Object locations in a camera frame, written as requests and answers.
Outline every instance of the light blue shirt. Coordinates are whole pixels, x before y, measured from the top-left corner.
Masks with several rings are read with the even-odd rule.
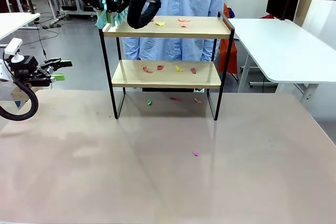
[[[224,0],[161,0],[157,15],[216,17]],[[130,60],[210,61],[213,39],[124,38],[124,52]]]

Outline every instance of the wooden shelf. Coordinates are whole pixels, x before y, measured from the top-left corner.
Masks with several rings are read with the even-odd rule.
[[[146,73],[143,67],[153,73]],[[177,72],[176,66],[183,69]],[[112,77],[114,87],[126,88],[209,88],[219,89],[220,78],[213,62],[120,60]]]
[[[180,26],[182,22],[178,18],[190,20],[184,23],[186,28]],[[165,25],[158,26],[155,21],[165,22]],[[229,29],[217,17],[156,16],[154,22],[140,29],[131,28],[127,22],[123,22],[118,27],[106,24],[103,32],[105,37],[228,39],[230,36]]]

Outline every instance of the shelf leg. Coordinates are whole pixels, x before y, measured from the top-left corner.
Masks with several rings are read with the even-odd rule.
[[[215,53],[216,53],[216,45],[217,45],[217,39],[214,39],[214,45],[212,47],[212,55],[211,55],[211,61],[214,62],[215,60]]]
[[[222,12],[218,12],[218,17],[220,17],[220,16],[222,16],[223,22],[225,23],[225,25],[227,26],[227,28],[231,31],[231,33],[230,33],[230,38],[229,38],[229,45],[228,45],[227,52],[226,52],[224,71],[223,71],[223,75],[222,75],[222,79],[221,79],[221,85],[220,85],[220,88],[219,88],[218,101],[217,101],[217,107],[216,107],[215,114],[214,114],[214,109],[213,109],[214,107],[213,107],[213,104],[212,104],[212,101],[211,101],[210,94],[207,92],[207,96],[208,96],[208,100],[209,100],[212,116],[214,117],[215,121],[217,121],[217,119],[218,119],[219,109],[221,107],[223,89],[224,89],[224,84],[225,84],[225,79],[226,79],[226,72],[227,72],[227,68],[229,66],[231,48],[232,48],[232,44],[233,44],[233,40],[234,40],[234,35],[235,35],[235,28],[230,23],[230,21],[224,16],[224,14]]]
[[[114,112],[114,118],[118,119],[119,115],[120,115],[122,104],[124,102],[125,93],[123,95],[123,98],[122,98],[122,100],[119,104],[118,110],[117,110],[116,100],[114,98],[114,93],[113,93],[113,86],[112,86],[111,73],[110,73],[110,67],[109,67],[109,59],[107,57],[106,45],[105,45],[104,34],[103,34],[102,29],[99,29],[99,37],[100,37],[100,42],[101,42],[101,49],[103,51],[103,56],[104,56],[105,70],[106,70],[106,75],[107,75],[107,81],[109,83],[109,89],[110,89],[112,107],[113,107],[113,112]]]
[[[116,37],[115,39],[117,41],[118,58],[119,60],[121,60],[120,40],[119,40],[119,37]],[[122,88],[122,92],[124,93],[124,95],[126,94],[126,90],[124,87]]]

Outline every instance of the beige table surface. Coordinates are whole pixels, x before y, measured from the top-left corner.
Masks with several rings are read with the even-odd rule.
[[[214,122],[199,93],[127,93],[119,120],[109,93],[37,95],[0,133],[2,221],[336,221],[336,147],[291,96],[224,94]]]
[[[190,22],[180,22],[178,19],[188,19]],[[158,26],[155,22],[165,22]],[[154,38],[201,38],[201,39],[228,39],[230,30],[223,20],[217,17],[190,17],[190,16],[155,16],[153,22],[145,27],[134,29],[127,22],[112,27],[106,24],[105,37],[154,37]]]

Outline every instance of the paper scrap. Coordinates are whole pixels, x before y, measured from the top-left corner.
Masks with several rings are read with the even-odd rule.
[[[155,22],[155,24],[157,26],[164,26],[166,24],[166,22]]]
[[[196,98],[194,99],[194,101],[197,102],[198,104],[202,104],[202,102]]]
[[[177,72],[183,72],[183,69],[181,69],[179,66],[176,66],[176,71]]]
[[[190,22],[190,19],[181,19],[181,18],[178,18],[178,20],[179,20],[180,22]]]
[[[179,102],[182,102],[182,99],[181,98],[178,98],[178,97],[170,97],[171,100],[174,100],[174,101],[179,101]]]
[[[152,72],[153,72],[153,71],[148,70],[148,69],[147,69],[147,66],[144,66],[144,67],[142,68],[142,70],[145,71],[146,73],[152,73]]]

